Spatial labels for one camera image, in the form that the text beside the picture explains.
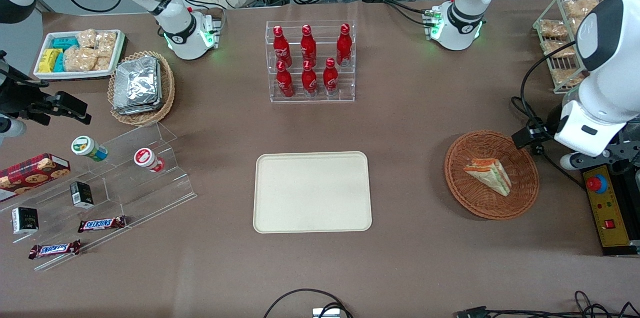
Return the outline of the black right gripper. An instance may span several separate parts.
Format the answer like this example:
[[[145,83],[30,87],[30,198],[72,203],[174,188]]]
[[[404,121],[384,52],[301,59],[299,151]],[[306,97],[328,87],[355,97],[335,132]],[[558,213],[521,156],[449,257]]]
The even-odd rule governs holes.
[[[50,84],[46,81],[32,81],[21,71],[6,62],[7,52],[0,52],[0,110],[10,118],[31,120],[41,125],[50,124],[50,116],[66,116],[89,125],[92,116],[87,113],[86,102],[65,91],[47,95],[41,91]]]

